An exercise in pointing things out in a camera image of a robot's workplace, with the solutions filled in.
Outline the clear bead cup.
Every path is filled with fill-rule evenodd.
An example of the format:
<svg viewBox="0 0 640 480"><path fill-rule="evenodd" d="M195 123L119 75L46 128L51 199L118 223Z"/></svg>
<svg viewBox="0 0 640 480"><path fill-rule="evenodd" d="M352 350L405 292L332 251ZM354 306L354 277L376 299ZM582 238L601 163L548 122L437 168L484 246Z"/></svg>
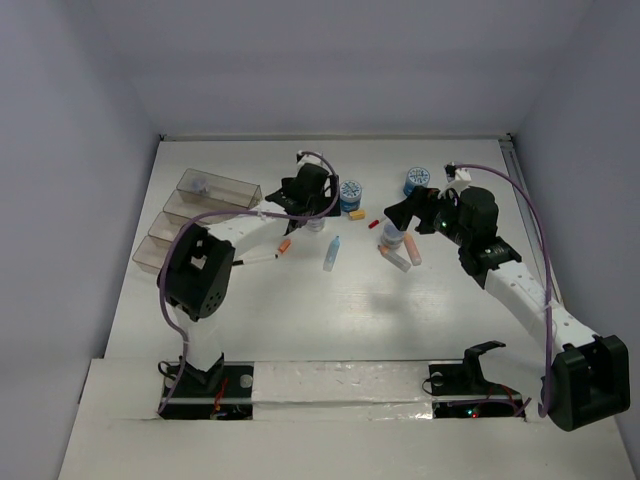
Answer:
<svg viewBox="0 0 640 480"><path fill-rule="evenodd" d="M404 242L403 231L398 230L393 223L386 223L380 237L381 244L389 249L398 249Z"/></svg>
<svg viewBox="0 0 640 480"><path fill-rule="evenodd" d="M195 177L190 186L191 191L198 195L207 195L209 192L209 182L205 177Z"/></svg>
<svg viewBox="0 0 640 480"><path fill-rule="evenodd" d="M318 233L325 228L325 225L326 225L326 219L324 217L320 217L320 218L309 219L306 222L305 227L307 230L311 232Z"/></svg>

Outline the black white pen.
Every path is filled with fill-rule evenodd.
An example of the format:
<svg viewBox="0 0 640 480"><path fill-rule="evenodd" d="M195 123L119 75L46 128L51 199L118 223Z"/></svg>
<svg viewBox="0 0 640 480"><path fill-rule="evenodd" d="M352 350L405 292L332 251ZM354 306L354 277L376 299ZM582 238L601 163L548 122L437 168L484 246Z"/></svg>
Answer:
<svg viewBox="0 0 640 480"><path fill-rule="evenodd" d="M273 254L262 255L262 256L257 256L257 257L234 260L232 265L234 267L235 266L254 265L254 264L259 264L259 263L264 263L264 262L277 260L277 259L279 259L279 257L280 257L280 255L278 253L273 253Z"/></svg>

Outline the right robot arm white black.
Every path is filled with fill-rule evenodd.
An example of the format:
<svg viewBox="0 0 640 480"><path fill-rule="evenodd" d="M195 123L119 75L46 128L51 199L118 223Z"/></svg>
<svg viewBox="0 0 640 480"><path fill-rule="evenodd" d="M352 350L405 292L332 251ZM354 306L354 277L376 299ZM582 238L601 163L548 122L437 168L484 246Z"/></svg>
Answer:
<svg viewBox="0 0 640 480"><path fill-rule="evenodd" d="M458 247L463 270L500 302L543 351L528 362L489 341L465 352L462 384L482 392L493 383L539 403L564 431L629 409L629 352L615 335L601 336L556 302L535 280L520 254L498 236L499 207L484 188L459 193L417 187L385 216L400 231L418 219L420 235L439 233Z"/></svg>

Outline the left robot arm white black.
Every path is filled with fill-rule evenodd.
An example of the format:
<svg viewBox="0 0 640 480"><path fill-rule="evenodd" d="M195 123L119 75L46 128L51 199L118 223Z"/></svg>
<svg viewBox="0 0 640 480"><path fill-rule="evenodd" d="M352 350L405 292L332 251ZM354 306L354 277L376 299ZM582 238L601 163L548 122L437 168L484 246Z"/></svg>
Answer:
<svg viewBox="0 0 640 480"><path fill-rule="evenodd" d="M339 214L339 177L327 166L305 161L253 208L206 212L185 224L157 279L162 315L183 343L178 364L163 373L198 394L215 392L225 360L213 343L211 318L225 300L234 262L312 220Z"/></svg>

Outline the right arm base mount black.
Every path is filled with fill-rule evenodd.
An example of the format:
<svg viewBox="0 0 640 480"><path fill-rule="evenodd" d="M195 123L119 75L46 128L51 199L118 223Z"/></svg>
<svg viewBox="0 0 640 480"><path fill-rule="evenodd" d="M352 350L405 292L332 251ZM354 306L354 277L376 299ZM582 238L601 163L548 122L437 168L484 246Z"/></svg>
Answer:
<svg viewBox="0 0 640 480"><path fill-rule="evenodd" d="M489 341L464 351L461 360L430 362L422 391L432 398L435 419L526 418L519 392L485 379L480 357L505 344Z"/></svg>

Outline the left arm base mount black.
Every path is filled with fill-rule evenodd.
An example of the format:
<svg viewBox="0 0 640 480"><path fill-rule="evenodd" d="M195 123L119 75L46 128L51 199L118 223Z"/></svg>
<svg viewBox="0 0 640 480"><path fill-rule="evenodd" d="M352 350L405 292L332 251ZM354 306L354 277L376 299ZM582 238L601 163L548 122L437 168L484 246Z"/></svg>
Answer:
<svg viewBox="0 0 640 480"><path fill-rule="evenodd" d="M221 356L206 372L186 364L177 378L179 363L161 361L164 377L159 404L167 420L251 420L253 418L253 363L227 363Z"/></svg>

